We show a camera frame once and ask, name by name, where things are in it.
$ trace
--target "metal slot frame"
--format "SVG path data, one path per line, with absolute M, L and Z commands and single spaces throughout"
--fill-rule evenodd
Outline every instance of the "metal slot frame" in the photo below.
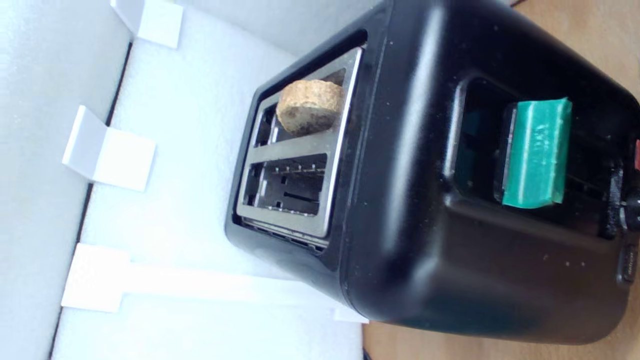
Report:
M 278 104 L 281 92 L 260 103 L 253 121 L 253 130 L 248 144 L 236 206 L 237 214 L 243 217 L 245 222 L 303 240 L 312 245 L 326 246 L 327 241 L 321 238 L 328 233 L 342 139 L 349 117 L 349 108 L 362 51 L 361 47 L 356 47 L 305 77 L 309 80 L 335 81 L 336 74 L 339 74 L 341 78 L 344 73 L 344 80 L 341 84 L 345 93 L 344 110 L 339 122 L 336 121 L 331 129 L 293 138 L 284 131 L 274 115 L 272 119 L 267 119 L 267 121 L 264 118 L 265 114 L 272 113 L 273 107 Z M 265 126 L 270 126 L 269 138 L 266 143 L 264 139 L 267 131 Z M 296 158 L 318 154 L 326 155 L 326 163 L 324 164 L 322 188 L 317 201 L 317 211 L 313 211 L 316 212 L 315 214 L 289 211 L 286 208 L 275 206 L 275 204 L 265 205 L 260 203 L 260 200 L 246 198 L 248 182 L 252 181 L 253 184 L 256 182 L 255 179 L 250 179 L 250 176 L 256 176 L 256 174 L 250 174 L 252 165 L 262 164 L 258 167 L 260 171 L 265 171 L 266 168 L 269 168 L 271 161 L 295 161 Z M 267 191 L 268 177 L 265 177 L 264 174 L 258 175 L 256 196 L 260 197 L 264 196 Z

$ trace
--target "green lever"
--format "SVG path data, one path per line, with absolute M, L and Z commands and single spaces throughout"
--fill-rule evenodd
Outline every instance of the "green lever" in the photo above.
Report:
M 504 205 L 535 209 L 562 203 L 571 110 L 566 98 L 518 103 Z

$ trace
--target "bread slice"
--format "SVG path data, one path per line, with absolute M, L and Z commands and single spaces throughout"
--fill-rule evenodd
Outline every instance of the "bread slice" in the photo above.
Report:
M 344 89 L 322 80 L 298 80 L 287 85 L 276 114 L 282 127 L 293 136 L 330 129 L 342 115 Z

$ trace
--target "black toaster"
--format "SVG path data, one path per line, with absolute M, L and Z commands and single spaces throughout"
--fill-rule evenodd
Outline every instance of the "black toaster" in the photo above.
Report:
M 331 129 L 279 123 L 299 79 L 344 89 Z M 519 106 L 559 99 L 564 122 L 542 116 L 564 127 L 560 145 L 518 135 Z M 618 324 L 634 280 L 639 130 L 628 91 L 508 6 L 385 1 L 257 89 L 226 233 L 371 320 L 589 343 Z M 536 141 L 551 162 L 534 160 Z M 555 180 L 516 176 L 517 162 Z M 555 181 L 556 197 L 507 203 L 508 176 Z

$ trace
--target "white foam board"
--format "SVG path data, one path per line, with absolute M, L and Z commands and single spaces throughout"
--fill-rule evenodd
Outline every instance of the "white foam board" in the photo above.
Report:
M 224 232 L 253 93 L 293 60 L 192 8 L 176 50 L 135 41 L 112 126 L 157 142 L 152 175 L 144 193 L 96 183 L 81 243 L 124 250 L 145 268 L 295 280 Z M 197 299 L 125 291 L 117 313 L 65 307 L 52 358 L 362 358 L 361 324 L 335 321 L 333 309 L 203 299 L 209 291 L 194 290 Z
M 115 313 L 125 293 L 326 309 L 339 321 L 364 319 L 299 281 L 131 263 L 126 251 L 79 243 L 61 305 Z
M 105 119 L 130 34 L 107 0 L 0 1 L 0 359 L 51 351 L 86 180 L 60 163 L 78 104 Z

